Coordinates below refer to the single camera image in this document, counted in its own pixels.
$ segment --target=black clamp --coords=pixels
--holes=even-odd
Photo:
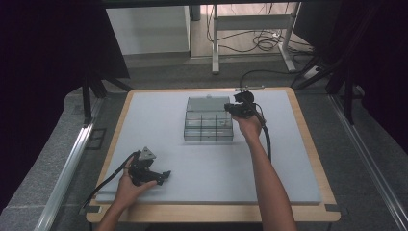
[[[254,95],[250,91],[242,91],[235,94],[234,97],[235,101],[240,104],[226,103],[224,104],[225,111],[233,116],[242,118],[249,118],[255,115],[253,109],[256,108],[256,104],[254,103]]]
[[[140,186],[141,183],[149,181],[157,181],[158,185],[162,185],[168,178],[171,171],[163,172],[162,174],[150,171],[150,166],[153,164],[153,159],[156,156],[145,147],[143,151],[137,151],[133,153],[134,158],[129,166],[129,175],[132,178],[132,182],[136,186]]]

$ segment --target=metal rail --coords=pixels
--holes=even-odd
[[[46,231],[51,228],[66,194],[66,190],[68,189],[68,186],[75,173],[76,167],[81,160],[82,153],[84,152],[90,132],[93,128],[93,123],[99,114],[102,101],[103,99],[96,100],[92,110],[92,120],[90,121],[90,124],[81,129],[78,138],[74,143],[71,152],[69,153],[68,159],[65,162],[65,166],[60,174],[60,177],[58,178],[54,190],[51,192],[47,204],[39,217],[36,228],[34,229],[35,231]]]
[[[351,125],[348,122],[347,118],[344,116],[343,106],[339,98],[333,95],[329,95],[329,99],[332,102],[337,112],[337,115],[339,116],[340,121],[342,122],[343,127],[345,128],[347,134],[351,138],[351,141],[353,142],[354,147],[356,148],[361,160],[363,161],[363,164],[366,166],[366,169],[372,179],[372,182],[378,189],[378,192],[380,193],[385,204],[390,210],[390,213],[394,218],[396,225],[398,226],[399,230],[407,231],[408,216],[401,202],[397,198],[394,190],[391,188],[391,186],[385,179],[384,175],[381,173],[381,170],[379,169],[374,159],[372,158],[369,150],[367,149],[366,145],[361,139],[356,128],[353,125]]]

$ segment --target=hand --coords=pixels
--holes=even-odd
[[[136,199],[148,189],[157,185],[157,181],[150,181],[141,186],[135,186],[132,183],[132,179],[129,176],[129,166],[132,163],[134,157],[132,157],[123,168],[123,175],[120,177],[119,185],[117,186],[117,192],[115,196],[114,203],[112,206],[115,206],[119,210],[125,210],[133,203]]]
[[[250,141],[252,139],[259,139],[262,127],[258,117],[253,115],[250,118],[241,118],[232,115],[232,118],[234,118],[240,125],[240,130],[243,136],[245,137],[246,141]]]

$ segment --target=metal frame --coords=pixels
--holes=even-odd
[[[291,14],[245,16],[218,16],[217,5],[214,5],[213,74],[219,74],[218,31],[262,29],[286,29],[284,40],[278,43],[278,47],[289,72],[295,72],[296,68],[288,52],[288,43],[299,5],[299,2],[295,3]]]
[[[333,95],[329,95],[329,99],[332,102],[333,107],[335,108],[337,115],[339,116],[340,121],[343,127],[345,128],[345,131],[347,132],[361,160],[363,161],[363,164],[366,166],[366,169],[372,179],[372,182],[374,183],[375,187],[378,189],[378,192],[380,193],[385,204],[390,210],[390,213],[392,217],[394,218],[396,225],[398,226],[399,230],[407,231],[408,230],[408,216],[401,202],[397,198],[394,190],[388,184],[384,175],[381,173],[381,170],[375,163],[374,159],[371,157],[369,150],[367,149],[366,145],[361,139],[356,128],[344,116],[343,106],[342,106],[342,103],[340,102],[340,99]]]
[[[103,99],[96,100],[92,110],[93,116],[91,117],[90,123],[88,126],[85,126],[81,129],[78,138],[74,143],[71,152],[69,153],[68,159],[65,162],[65,166],[63,168],[63,171],[61,172],[60,177],[58,178],[54,190],[51,192],[47,204],[45,205],[45,208],[42,211],[41,216],[39,217],[36,228],[34,229],[35,231],[50,230],[57,212],[60,209],[61,203],[63,202],[72,177],[75,173],[76,167],[81,160],[81,156],[89,139],[90,132],[92,131],[95,118],[99,114],[102,102]]]

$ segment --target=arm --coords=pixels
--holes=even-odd
[[[111,207],[106,211],[105,216],[99,222],[98,227],[95,231],[111,231],[115,230],[117,222],[123,211],[125,211],[129,206],[135,203],[136,199],[145,191],[152,188],[157,184],[156,181],[147,182],[139,187],[132,183],[132,179],[128,173],[128,167],[132,162],[131,158],[125,168],[123,169],[123,175],[119,180],[119,185],[117,187],[117,192],[115,200]]]
[[[248,143],[255,177],[255,187],[264,230],[296,230],[291,204],[275,169],[259,140],[261,124],[256,116],[233,118]]]

